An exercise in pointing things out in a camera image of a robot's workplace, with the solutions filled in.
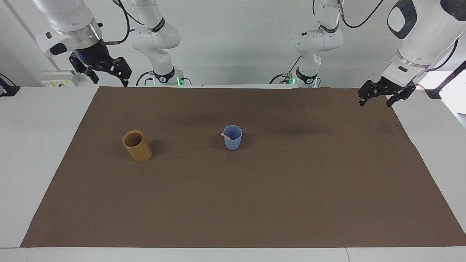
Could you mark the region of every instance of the plastic cup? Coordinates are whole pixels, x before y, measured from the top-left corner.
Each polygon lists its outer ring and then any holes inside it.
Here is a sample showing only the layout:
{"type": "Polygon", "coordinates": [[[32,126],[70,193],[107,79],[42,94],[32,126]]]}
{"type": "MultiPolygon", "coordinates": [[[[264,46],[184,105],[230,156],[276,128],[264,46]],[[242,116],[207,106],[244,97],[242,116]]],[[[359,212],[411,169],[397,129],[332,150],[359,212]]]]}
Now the plastic cup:
{"type": "Polygon", "coordinates": [[[223,137],[225,145],[228,150],[235,151],[238,149],[241,143],[241,137],[243,136],[243,130],[239,126],[229,125],[223,130],[223,134],[231,139],[223,137]]]}

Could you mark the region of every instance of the pink spoon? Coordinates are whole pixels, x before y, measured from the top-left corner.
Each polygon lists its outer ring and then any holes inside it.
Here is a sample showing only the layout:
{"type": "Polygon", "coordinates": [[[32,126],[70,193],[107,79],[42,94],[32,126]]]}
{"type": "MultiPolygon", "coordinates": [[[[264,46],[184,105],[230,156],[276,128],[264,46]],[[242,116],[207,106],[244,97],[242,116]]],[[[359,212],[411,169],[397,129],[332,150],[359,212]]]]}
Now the pink spoon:
{"type": "Polygon", "coordinates": [[[231,138],[229,138],[228,136],[226,136],[226,135],[225,135],[225,134],[223,134],[223,133],[222,133],[222,134],[220,134],[220,135],[221,135],[221,136],[223,136],[223,137],[224,137],[224,138],[226,138],[226,139],[232,140],[231,138]]]}

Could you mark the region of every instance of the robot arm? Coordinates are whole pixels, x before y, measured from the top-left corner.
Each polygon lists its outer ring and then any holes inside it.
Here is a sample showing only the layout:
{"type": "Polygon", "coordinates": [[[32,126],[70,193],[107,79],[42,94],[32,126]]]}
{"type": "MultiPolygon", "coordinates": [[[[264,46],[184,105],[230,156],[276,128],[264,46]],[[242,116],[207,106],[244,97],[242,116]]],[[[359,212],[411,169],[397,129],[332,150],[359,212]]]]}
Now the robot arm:
{"type": "Polygon", "coordinates": [[[400,0],[387,24],[402,44],[379,82],[368,80],[358,94],[361,106],[368,99],[393,95],[387,106],[407,99],[415,90],[413,80],[439,60],[466,28],[464,0],[400,0]]]}
{"type": "Polygon", "coordinates": [[[296,70],[298,86],[313,86],[322,63],[317,55],[334,50],[343,44],[343,33],[338,28],[340,13],[337,0],[318,0],[315,15],[320,23],[317,30],[306,31],[295,43],[302,60],[296,70]]]}
{"type": "Polygon", "coordinates": [[[94,70],[107,72],[128,85],[131,69],[123,57],[113,59],[102,31],[83,0],[33,0],[45,14],[55,32],[45,32],[36,37],[47,56],[73,51],[69,60],[78,73],[89,76],[94,83],[99,78],[94,70]]]}
{"type": "Polygon", "coordinates": [[[179,45],[178,30],[165,21],[155,0],[132,0],[132,6],[138,20],[146,26],[130,33],[131,46],[149,59],[159,85],[178,85],[178,70],[164,51],[179,45]]]}

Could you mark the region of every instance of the brown tablecloth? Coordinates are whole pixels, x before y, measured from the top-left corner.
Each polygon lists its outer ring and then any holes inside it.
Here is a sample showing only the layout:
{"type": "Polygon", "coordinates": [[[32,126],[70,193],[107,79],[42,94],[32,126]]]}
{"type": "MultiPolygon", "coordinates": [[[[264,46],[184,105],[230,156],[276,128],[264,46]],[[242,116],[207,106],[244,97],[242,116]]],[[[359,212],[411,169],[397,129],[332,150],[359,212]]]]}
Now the brown tablecloth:
{"type": "Polygon", "coordinates": [[[356,89],[100,87],[21,246],[466,245],[385,101],[361,108],[356,89]],[[234,152],[220,136],[230,124],[244,131],[234,152]],[[146,163],[122,145],[134,129],[153,149],[146,163]]]}

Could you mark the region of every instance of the bamboo cup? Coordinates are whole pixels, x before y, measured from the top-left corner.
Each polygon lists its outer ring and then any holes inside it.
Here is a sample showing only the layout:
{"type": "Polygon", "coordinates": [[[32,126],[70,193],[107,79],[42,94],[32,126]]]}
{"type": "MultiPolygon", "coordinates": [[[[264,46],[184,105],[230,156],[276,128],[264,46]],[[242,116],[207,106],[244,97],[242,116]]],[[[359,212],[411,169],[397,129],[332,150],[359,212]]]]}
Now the bamboo cup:
{"type": "Polygon", "coordinates": [[[141,131],[133,130],[126,133],[123,145],[136,162],[142,163],[152,157],[152,150],[141,131]]]}

